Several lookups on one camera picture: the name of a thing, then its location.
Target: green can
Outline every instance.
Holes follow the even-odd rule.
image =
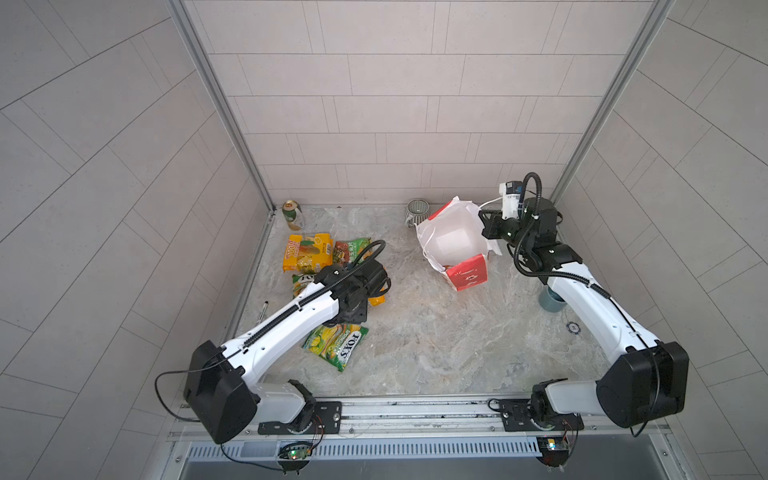
[[[288,228],[301,230],[304,228],[304,215],[301,213],[301,205],[295,200],[288,200],[283,204],[283,216],[286,218]]]

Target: black cable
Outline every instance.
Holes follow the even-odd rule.
[[[197,370],[169,370],[169,371],[167,371],[167,372],[162,372],[160,375],[158,375],[157,377],[155,377],[155,379],[154,379],[154,393],[155,393],[155,395],[157,395],[157,399],[160,401],[160,404],[163,406],[163,408],[165,409],[165,411],[166,411],[166,412],[168,412],[168,413],[170,413],[170,414],[171,414],[171,415],[172,415],[172,416],[173,416],[175,419],[183,420],[183,421],[185,421],[185,422],[200,422],[200,420],[198,420],[198,419],[188,419],[187,417],[178,416],[178,415],[176,415],[175,413],[173,413],[173,412],[172,412],[172,411],[171,411],[171,410],[168,408],[168,406],[167,406],[167,405],[165,405],[165,402],[163,401],[163,398],[160,396],[160,389],[157,387],[157,381],[158,381],[158,380],[160,379],[160,377],[162,377],[163,375],[173,375],[173,374],[177,374],[177,373],[197,373],[197,372],[204,372],[205,370],[210,370],[210,369],[212,369],[212,368],[218,367],[219,365],[221,365],[222,363],[224,363],[224,362],[226,362],[227,360],[231,359],[232,357],[234,357],[234,356],[235,356],[235,355],[237,355],[238,353],[240,353],[240,351],[239,351],[239,350],[237,350],[235,353],[233,353],[232,355],[228,356],[228,357],[227,357],[227,358],[225,358],[224,360],[221,360],[221,361],[219,361],[219,362],[216,362],[216,363],[214,363],[213,365],[209,365],[209,366],[206,366],[206,367],[204,367],[204,368],[202,368],[202,369],[197,369]]]
[[[253,465],[255,467],[261,467],[261,468],[264,468],[266,470],[273,470],[275,472],[282,472],[283,471],[282,468],[268,467],[266,465],[261,465],[260,463],[255,463],[255,462],[244,462],[243,460],[235,460],[234,458],[232,458],[229,455],[227,455],[227,452],[224,451],[224,444],[221,444],[219,446],[221,447],[221,453],[223,453],[225,457],[227,457],[229,460],[231,460],[231,461],[233,461],[235,463],[242,463],[242,464],[245,464],[245,465]]]

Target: marble surface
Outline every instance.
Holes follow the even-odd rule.
[[[530,392],[548,379],[597,379],[607,371],[605,355],[573,310],[544,311],[541,282],[520,275],[506,249],[491,254],[487,283],[457,293],[424,259],[404,207],[304,211],[305,232],[384,239],[377,260],[392,289],[384,304],[369,309],[368,335],[344,372],[299,344],[272,365],[265,382],[297,379],[315,396]],[[282,269],[289,234],[278,214],[238,334],[256,324],[265,300],[268,316],[290,301],[290,273]],[[582,326],[579,335],[566,329],[571,321]]]

